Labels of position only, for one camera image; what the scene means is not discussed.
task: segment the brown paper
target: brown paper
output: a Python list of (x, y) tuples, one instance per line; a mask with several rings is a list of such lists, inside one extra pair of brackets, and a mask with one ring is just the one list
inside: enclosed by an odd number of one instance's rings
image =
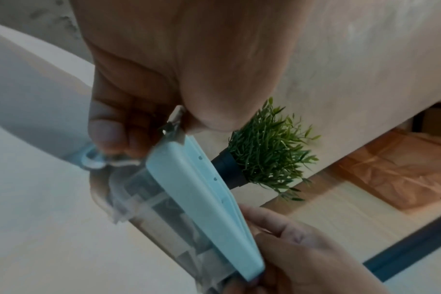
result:
[(349, 180), (398, 209), (441, 199), (441, 139), (392, 130), (334, 164)]

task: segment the wooden floor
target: wooden floor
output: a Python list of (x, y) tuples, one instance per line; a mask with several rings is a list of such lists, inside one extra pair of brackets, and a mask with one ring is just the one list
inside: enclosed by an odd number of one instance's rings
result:
[[(300, 184), (303, 202), (276, 198), (264, 206), (313, 225), (364, 262), (441, 216), (441, 201), (401, 212), (329, 169)], [(394, 294), (441, 294), (441, 248), (386, 282)]]

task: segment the hand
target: hand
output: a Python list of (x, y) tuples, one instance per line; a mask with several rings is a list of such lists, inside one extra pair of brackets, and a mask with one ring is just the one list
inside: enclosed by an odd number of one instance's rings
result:
[(268, 98), (313, 0), (71, 0), (95, 63), (89, 134), (144, 156), (177, 105), (188, 132), (233, 131)]
[(241, 206), (266, 261), (257, 285), (229, 282), (223, 294), (387, 294), (383, 284), (317, 229), (265, 208)]

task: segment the black cylinder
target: black cylinder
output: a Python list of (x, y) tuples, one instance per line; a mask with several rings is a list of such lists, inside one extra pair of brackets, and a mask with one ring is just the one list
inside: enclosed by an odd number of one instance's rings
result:
[(248, 181), (241, 171), (240, 166), (236, 163), (232, 154), (225, 148), (216, 158), (211, 161), (216, 168), (220, 177), (227, 184), (229, 189), (241, 187), (247, 184)]

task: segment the clear plastic case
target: clear plastic case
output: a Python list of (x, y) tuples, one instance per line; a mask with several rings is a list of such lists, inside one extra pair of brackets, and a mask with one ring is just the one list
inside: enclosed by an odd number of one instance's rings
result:
[(96, 202), (114, 223), (130, 221), (150, 238), (202, 293), (220, 293), (232, 275), (252, 280), (264, 270), (230, 190), (178, 127), (138, 166), (112, 168), (109, 193)]

